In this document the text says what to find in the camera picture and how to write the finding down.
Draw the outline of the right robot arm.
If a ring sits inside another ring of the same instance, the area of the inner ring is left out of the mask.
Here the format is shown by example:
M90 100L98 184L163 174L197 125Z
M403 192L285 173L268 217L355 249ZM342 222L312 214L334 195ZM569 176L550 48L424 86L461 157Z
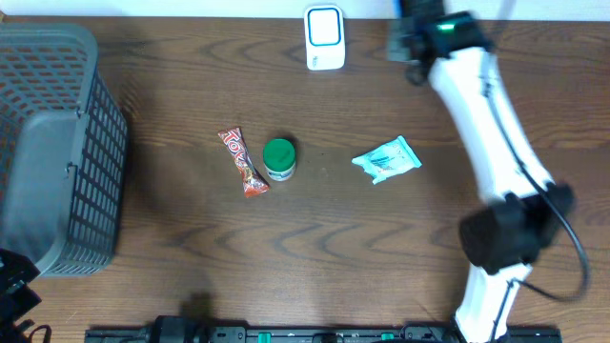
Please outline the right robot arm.
M405 332L410 342L558 342L560 331L507 320L540 253L566 228L571 188L555 182L531 148L504 88L492 35L468 11L440 1L400 1L388 56L427 84L450 113L482 206L458 226L469 270L451 322Z

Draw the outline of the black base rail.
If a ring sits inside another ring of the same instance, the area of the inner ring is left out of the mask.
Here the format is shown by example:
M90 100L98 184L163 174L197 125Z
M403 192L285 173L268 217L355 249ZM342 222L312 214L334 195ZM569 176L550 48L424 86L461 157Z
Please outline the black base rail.
M462 342L453 324L409 323L402 327L211 326L186 317L159 316L142 328L97 327L86 343L389 343Z

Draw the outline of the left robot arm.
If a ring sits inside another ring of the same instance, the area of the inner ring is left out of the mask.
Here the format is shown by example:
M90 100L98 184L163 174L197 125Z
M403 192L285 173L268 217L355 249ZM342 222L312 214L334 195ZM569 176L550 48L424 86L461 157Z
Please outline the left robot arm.
M40 271L24 255L1 250L1 343L31 343L33 336L44 332L43 343L51 342L52 330L49 325L33 329L29 335L25 331L34 325L32 320L16 321L36 307L41 298L29 288Z

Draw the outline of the grey plastic mesh basket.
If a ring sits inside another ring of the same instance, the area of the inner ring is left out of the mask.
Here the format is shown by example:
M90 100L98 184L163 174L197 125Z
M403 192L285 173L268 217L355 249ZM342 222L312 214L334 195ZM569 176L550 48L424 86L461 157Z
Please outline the grey plastic mesh basket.
M128 138L88 30L2 25L2 248L44 277L104 270L117 241Z

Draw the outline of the red chocolate bar wrapper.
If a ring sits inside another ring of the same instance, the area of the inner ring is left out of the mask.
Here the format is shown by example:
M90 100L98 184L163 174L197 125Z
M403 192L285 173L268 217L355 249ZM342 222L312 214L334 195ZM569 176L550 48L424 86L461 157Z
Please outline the red chocolate bar wrapper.
M241 128L233 127L222 130L218 136L231 154L241 174L244 195L249 198L267 192L270 185L254 167Z

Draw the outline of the teal wet wipes pack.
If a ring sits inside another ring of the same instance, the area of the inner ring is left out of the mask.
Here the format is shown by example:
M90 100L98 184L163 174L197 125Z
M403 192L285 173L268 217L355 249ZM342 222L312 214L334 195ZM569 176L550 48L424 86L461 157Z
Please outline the teal wet wipes pack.
M352 163L370 175L374 185L422 166L421 161L402 135L372 151L354 157Z

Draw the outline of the white barcode scanner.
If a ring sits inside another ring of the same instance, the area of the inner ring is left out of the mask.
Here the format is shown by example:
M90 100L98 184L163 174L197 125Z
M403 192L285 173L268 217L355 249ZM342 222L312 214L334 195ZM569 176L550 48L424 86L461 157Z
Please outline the white barcode scanner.
M305 10L306 65L310 71L338 70L346 58L342 10L336 5L316 5Z

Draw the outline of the green lid jar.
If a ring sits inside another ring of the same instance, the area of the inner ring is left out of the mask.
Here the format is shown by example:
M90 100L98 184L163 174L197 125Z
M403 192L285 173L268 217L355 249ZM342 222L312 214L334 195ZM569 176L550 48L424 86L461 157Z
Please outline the green lid jar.
M263 163L274 181L286 181L295 173L296 150L287 139L270 140L263 149Z

